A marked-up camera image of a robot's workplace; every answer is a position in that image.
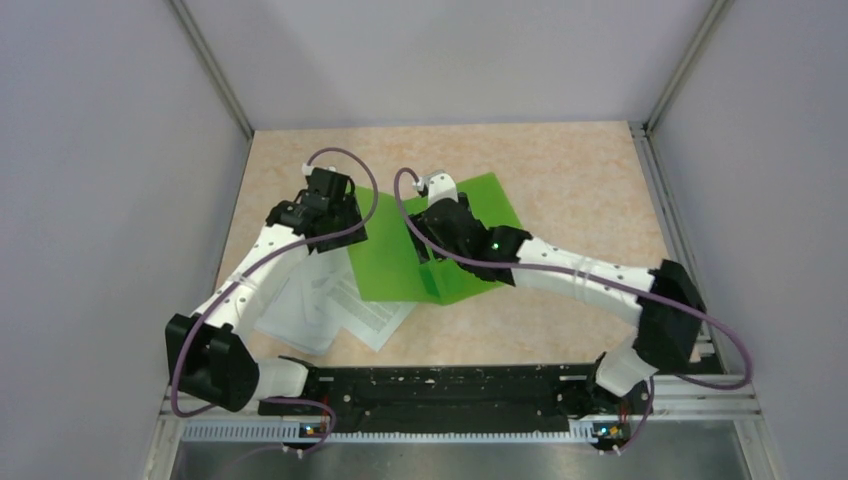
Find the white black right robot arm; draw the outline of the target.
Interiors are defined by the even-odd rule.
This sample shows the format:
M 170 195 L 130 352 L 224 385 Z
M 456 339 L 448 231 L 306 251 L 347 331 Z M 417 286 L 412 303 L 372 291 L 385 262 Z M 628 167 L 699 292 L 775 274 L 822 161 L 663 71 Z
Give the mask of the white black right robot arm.
M 585 380 L 594 409 L 614 411 L 656 373 L 687 371 L 705 308 L 679 263 L 627 267 L 581 256 L 521 228 L 485 226 L 465 197 L 440 199 L 406 222 L 421 261 L 450 259 L 482 281 L 567 295 L 632 325 Z

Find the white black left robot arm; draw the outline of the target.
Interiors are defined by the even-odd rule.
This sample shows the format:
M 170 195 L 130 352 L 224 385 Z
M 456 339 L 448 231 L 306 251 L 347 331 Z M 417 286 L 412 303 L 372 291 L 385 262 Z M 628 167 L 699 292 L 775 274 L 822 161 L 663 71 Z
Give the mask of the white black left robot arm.
M 171 383 L 177 391 L 230 412 L 282 397 L 297 413 L 319 404 L 320 386 L 294 360 L 255 361 L 246 342 L 295 268 L 312 254 L 366 240 L 351 177 L 307 166 L 305 188 L 274 206 L 248 254 L 203 304 L 165 327 Z

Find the white printed paper sheet front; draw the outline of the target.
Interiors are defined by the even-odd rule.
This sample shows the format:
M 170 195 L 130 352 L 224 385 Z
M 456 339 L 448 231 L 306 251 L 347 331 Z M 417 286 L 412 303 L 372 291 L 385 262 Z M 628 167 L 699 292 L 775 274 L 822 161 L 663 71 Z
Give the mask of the white printed paper sheet front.
M 327 312 L 373 351 L 379 351 L 417 306 L 361 298 L 351 275 L 338 277 L 325 293 Z

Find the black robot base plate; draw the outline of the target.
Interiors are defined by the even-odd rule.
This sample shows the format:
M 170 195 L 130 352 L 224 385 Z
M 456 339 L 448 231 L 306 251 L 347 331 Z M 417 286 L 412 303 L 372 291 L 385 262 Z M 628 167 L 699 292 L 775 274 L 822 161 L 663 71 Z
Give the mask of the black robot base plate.
M 298 405 L 262 400 L 261 416 L 336 414 L 341 433 L 565 432 L 592 415 L 635 420 L 640 383 L 617 397 L 588 381 L 590 364 L 312 367 Z

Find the green plastic clip folder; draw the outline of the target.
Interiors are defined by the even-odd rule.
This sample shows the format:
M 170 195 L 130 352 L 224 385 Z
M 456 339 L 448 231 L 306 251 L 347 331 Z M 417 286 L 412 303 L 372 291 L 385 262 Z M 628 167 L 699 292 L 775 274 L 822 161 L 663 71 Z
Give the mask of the green plastic clip folder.
M 458 189 L 469 196 L 473 215 L 485 226 L 521 226 L 495 174 L 461 181 Z M 502 286 L 475 277 L 452 260 L 420 263 L 393 194 L 376 194 L 358 187 L 356 198 L 363 213 L 369 211 L 374 199 L 378 201 L 376 212 L 365 225 L 367 239 L 348 249 L 364 300 L 450 305 Z

